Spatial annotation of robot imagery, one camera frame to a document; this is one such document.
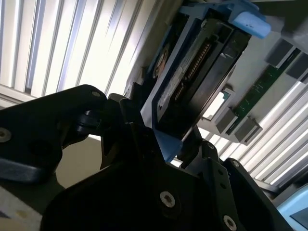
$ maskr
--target green circuit board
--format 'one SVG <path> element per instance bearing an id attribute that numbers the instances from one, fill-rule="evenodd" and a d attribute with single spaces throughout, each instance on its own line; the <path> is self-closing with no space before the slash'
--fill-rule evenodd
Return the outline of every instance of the green circuit board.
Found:
<path id="1" fill-rule="evenodd" d="M 250 112 L 250 110 L 256 105 L 256 103 L 262 98 L 262 96 L 268 91 L 273 83 L 279 78 L 279 76 L 286 70 L 291 62 L 300 53 L 299 49 L 295 49 L 288 59 L 281 65 L 280 68 L 276 68 L 272 65 L 268 65 L 260 78 L 254 83 L 248 93 L 239 102 L 239 104 L 233 109 L 233 112 L 238 116 L 236 121 L 227 130 L 227 134 L 230 135 L 235 127 L 241 122 L 242 119 Z"/>

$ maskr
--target screw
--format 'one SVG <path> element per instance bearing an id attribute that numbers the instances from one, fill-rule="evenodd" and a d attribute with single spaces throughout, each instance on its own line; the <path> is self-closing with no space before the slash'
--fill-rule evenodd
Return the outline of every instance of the screw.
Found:
<path id="1" fill-rule="evenodd" d="M 228 215 L 223 216 L 223 221 L 224 221 L 225 225 L 229 228 L 229 230 L 231 230 L 231 231 L 237 230 L 237 227 L 236 227 L 234 220 L 231 217 L 229 217 Z"/>
<path id="2" fill-rule="evenodd" d="M 171 193 L 168 191 L 163 191 L 160 193 L 160 200 L 168 208 L 173 208 L 175 206 L 175 199 Z"/>
<path id="3" fill-rule="evenodd" d="M 92 91 L 91 93 L 92 93 L 92 95 L 94 95 L 96 97 L 100 97 L 101 96 L 101 94 L 96 92 L 96 91 Z"/>
<path id="4" fill-rule="evenodd" d="M 215 149 L 215 147 L 214 147 L 214 145 L 213 145 L 212 143 L 208 142 L 207 145 L 208 145 L 208 147 L 209 147 L 210 149 Z"/>
<path id="5" fill-rule="evenodd" d="M 9 141 L 12 137 L 12 134 L 9 130 L 5 128 L 0 128 L 0 143 Z"/>
<path id="6" fill-rule="evenodd" d="M 236 167 L 239 167 L 239 166 L 240 166 L 239 163 L 238 163 L 237 161 L 235 161 L 235 160 L 232 160 L 232 163 L 233 163 L 234 166 L 236 166 Z"/>
<path id="7" fill-rule="evenodd" d="M 204 29 L 205 25 L 206 25 L 206 19 L 201 23 L 201 28 Z"/>

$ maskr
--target blue plastic tab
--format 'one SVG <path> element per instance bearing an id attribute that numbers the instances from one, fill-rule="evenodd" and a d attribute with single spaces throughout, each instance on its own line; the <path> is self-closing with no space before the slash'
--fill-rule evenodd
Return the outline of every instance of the blue plastic tab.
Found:
<path id="1" fill-rule="evenodd" d="M 268 23 L 265 23 L 262 19 L 247 11 L 240 13 L 231 23 L 243 31 L 262 39 L 271 30 Z"/>
<path id="2" fill-rule="evenodd" d="M 183 143 L 181 140 L 153 129 L 164 160 L 171 162 L 180 153 Z"/>

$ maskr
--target white slat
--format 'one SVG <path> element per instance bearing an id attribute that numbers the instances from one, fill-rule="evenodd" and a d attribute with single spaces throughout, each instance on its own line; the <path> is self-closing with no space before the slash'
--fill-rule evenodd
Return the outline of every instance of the white slat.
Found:
<path id="1" fill-rule="evenodd" d="M 20 0 L 5 1 L 0 84 L 8 87 L 14 85 L 21 7 Z"/>
<path id="2" fill-rule="evenodd" d="M 76 3 L 76 0 L 64 1 L 63 11 L 59 24 L 59 31 L 52 56 L 50 73 L 48 76 L 45 93 L 46 95 L 53 94 L 57 90 Z"/>
<path id="3" fill-rule="evenodd" d="M 272 176 L 265 180 L 268 184 L 274 184 L 287 174 L 292 168 L 294 168 L 299 162 L 301 162 L 308 155 L 308 144 L 301 148 L 292 158 L 290 158 L 283 166 L 281 166 Z"/>
<path id="4" fill-rule="evenodd" d="M 206 137 L 210 134 L 210 132 L 207 131 L 207 130 L 204 130 L 204 129 L 202 129 L 202 128 L 198 128 L 198 129 L 199 129 L 199 132 L 200 132 L 201 137 L 202 137 L 203 139 L 206 139 Z"/>
<path id="5" fill-rule="evenodd" d="M 222 160 L 227 159 L 240 146 L 239 143 L 232 143 L 220 156 Z"/>
<path id="6" fill-rule="evenodd" d="M 20 29 L 20 40 L 18 46 L 16 78 L 14 85 L 14 88 L 19 91 L 24 91 L 26 85 L 26 74 L 30 53 L 35 7 L 35 0 L 24 1 Z"/>
<path id="7" fill-rule="evenodd" d="M 135 12 L 137 3 L 138 3 L 137 0 L 130 0 L 125 2 L 123 12 L 118 21 L 114 35 L 112 36 L 112 34 L 107 33 L 107 36 L 105 37 L 103 52 L 100 54 L 101 58 L 99 59 L 100 60 L 100 63 L 98 64 L 99 67 L 95 68 L 95 70 L 98 71 L 96 71 L 96 73 L 94 74 L 95 75 L 94 86 L 104 92 L 108 84 L 109 78 L 111 76 L 112 70 L 119 56 L 122 43 L 124 41 L 131 18 Z M 88 78 L 86 72 L 83 73 L 82 75 L 82 79 L 84 78 Z"/>
<path id="8" fill-rule="evenodd" d="M 78 36 L 76 39 L 74 50 L 72 52 L 72 57 L 69 63 L 67 75 L 64 81 L 64 89 L 76 86 L 78 74 L 90 37 L 90 32 L 93 26 L 98 3 L 98 0 L 91 0 L 86 2 L 85 9 L 82 15 L 82 20 L 80 23 L 80 28 L 78 31 Z"/>
<path id="9" fill-rule="evenodd" d="M 260 125 L 263 128 L 260 134 L 256 138 L 254 138 L 248 146 L 245 146 L 243 144 L 240 145 L 240 147 L 231 154 L 231 158 L 240 159 L 243 165 L 245 165 L 249 160 L 254 158 L 256 153 L 261 148 L 263 148 L 270 140 L 270 137 L 267 136 L 267 134 L 274 134 L 278 131 L 278 128 L 275 125 L 277 119 L 285 113 L 286 108 L 295 99 L 297 94 L 304 88 L 304 86 L 305 85 L 302 83 L 295 84 L 292 89 L 275 105 L 275 107 L 260 122 Z M 257 159 L 254 163 L 257 165 L 258 163 L 260 163 L 260 160 Z"/>
<path id="10" fill-rule="evenodd" d="M 103 3 L 103 8 L 93 36 L 85 67 L 82 72 L 80 84 L 94 85 L 100 90 L 103 90 L 100 86 L 105 86 L 107 84 L 108 79 L 105 80 L 107 77 L 104 74 L 102 65 L 106 59 L 107 51 L 112 39 L 110 38 L 108 40 L 106 38 L 106 33 L 115 4 L 115 0 L 108 0 Z"/>
<path id="11" fill-rule="evenodd" d="M 106 92 L 107 95 L 109 93 L 117 93 L 117 94 L 124 93 L 127 76 L 129 76 L 131 69 L 134 65 L 134 61 L 131 62 L 131 59 L 135 53 L 135 50 L 141 38 L 144 27 L 154 7 L 154 4 L 155 0 L 152 1 L 144 0 L 142 2 L 140 11 L 136 18 L 136 22 L 131 31 L 131 36 L 128 39 L 126 48 L 121 57 L 121 61 L 116 69 L 116 73 L 113 78 L 110 89 L 108 90 L 108 92 Z"/>
<path id="12" fill-rule="evenodd" d="M 303 154 L 302 156 L 299 156 L 298 159 L 295 159 L 294 162 L 293 162 L 293 163 L 292 163 L 281 175 L 279 175 L 279 177 L 277 177 L 275 180 L 273 180 L 272 182 L 270 182 L 270 184 L 271 184 L 271 185 L 277 186 L 278 184 L 282 183 L 282 182 L 280 182 L 280 179 L 281 179 L 285 174 L 287 174 L 288 171 L 290 171 L 290 170 L 293 169 L 293 168 L 296 168 L 297 165 L 300 165 L 300 163 L 301 163 L 302 161 L 306 161 L 306 163 L 307 163 L 307 157 L 308 157 L 308 152 L 306 152 L 306 153 Z"/>
<path id="13" fill-rule="evenodd" d="M 21 101 L 21 102 L 27 102 L 27 101 L 35 99 L 35 97 L 33 97 L 31 95 L 28 95 L 26 93 L 14 90 L 12 88 L 8 88 L 4 85 L 0 85 L 0 93 L 8 96 L 10 98 Z"/>
<path id="14" fill-rule="evenodd" d="M 220 136 L 213 135 L 212 138 L 210 138 L 209 142 L 211 142 L 213 145 L 216 145 L 216 143 L 219 141 Z"/>
<path id="15" fill-rule="evenodd" d="M 60 10 L 61 0 L 47 0 L 42 33 L 39 41 L 38 58 L 35 66 L 31 95 L 40 97 L 43 95 L 54 33 L 56 31 L 57 15 Z"/>
<path id="16" fill-rule="evenodd" d="M 9 101 L 6 101 L 4 99 L 0 99 L 0 107 L 6 108 L 6 107 L 12 107 L 14 105 L 16 105 L 16 104 L 9 102 Z"/>
<path id="17" fill-rule="evenodd" d="M 228 143 L 229 141 L 223 137 L 219 139 L 219 141 L 215 145 L 218 155 L 220 154 L 221 150 L 223 150 L 227 146 Z"/>
<path id="18" fill-rule="evenodd" d="M 298 147 L 303 145 L 308 139 L 308 121 L 306 120 L 303 125 L 286 138 L 268 158 L 251 172 L 252 177 L 263 180 L 273 169 L 294 153 Z"/>
<path id="19" fill-rule="evenodd" d="M 300 121 L 302 121 L 307 116 L 308 103 L 304 101 L 295 104 L 291 110 L 286 112 L 282 119 L 279 120 L 277 124 L 264 136 L 264 141 L 266 144 L 261 147 L 261 149 L 245 164 L 245 168 L 251 171 L 254 166 L 256 166 L 260 161 L 272 151 L 284 137 L 288 136 L 290 131 L 292 131 Z"/>

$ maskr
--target gray metal panel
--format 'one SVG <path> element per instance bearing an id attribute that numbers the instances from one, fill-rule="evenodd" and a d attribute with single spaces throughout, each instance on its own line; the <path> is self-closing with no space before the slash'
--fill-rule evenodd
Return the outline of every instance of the gray metal panel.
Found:
<path id="1" fill-rule="evenodd" d="M 251 37 L 227 83 L 235 92 L 229 106 L 236 106 L 238 101 L 242 99 L 243 95 L 262 74 L 268 65 L 265 58 L 280 37 L 280 33 L 277 32 L 271 32 L 265 39 Z"/>
<path id="2" fill-rule="evenodd" d="M 304 79 L 301 80 L 303 74 L 307 73 L 308 69 L 308 55 L 305 53 L 301 53 L 299 58 L 292 64 L 290 69 L 286 72 L 289 76 L 298 79 L 300 81 L 305 81 Z"/>
<path id="3" fill-rule="evenodd" d="M 273 107 L 277 105 L 277 103 L 296 83 L 296 79 L 285 73 L 282 74 L 263 95 L 263 97 L 256 103 L 247 116 L 254 118 L 256 122 L 260 124 L 267 114 L 273 109 Z"/>
<path id="4" fill-rule="evenodd" d="M 255 137 L 262 131 L 262 128 L 258 123 L 256 123 L 254 129 L 252 129 L 241 142 L 242 144 L 248 145 Z"/>
<path id="5" fill-rule="evenodd" d="M 247 142 L 246 140 L 257 133 L 259 129 L 259 124 L 251 118 L 245 117 L 243 123 L 236 128 L 234 135 L 240 142 Z"/>
<path id="6" fill-rule="evenodd" d="M 294 50 L 295 47 L 292 44 L 281 38 L 272 48 L 265 61 L 279 68 Z"/>
<path id="7" fill-rule="evenodd" d="M 303 82 L 305 84 L 308 83 L 308 73 L 303 76 L 303 78 L 301 79 L 301 82 Z"/>
<path id="8" fill-rule="evenodd" d="M 216 120 L 217 129 L 220 133 L 225 133 L 229 127 L 236 121 L 238 116 L 230 108 L 226 108 L 222 115 Z"/>

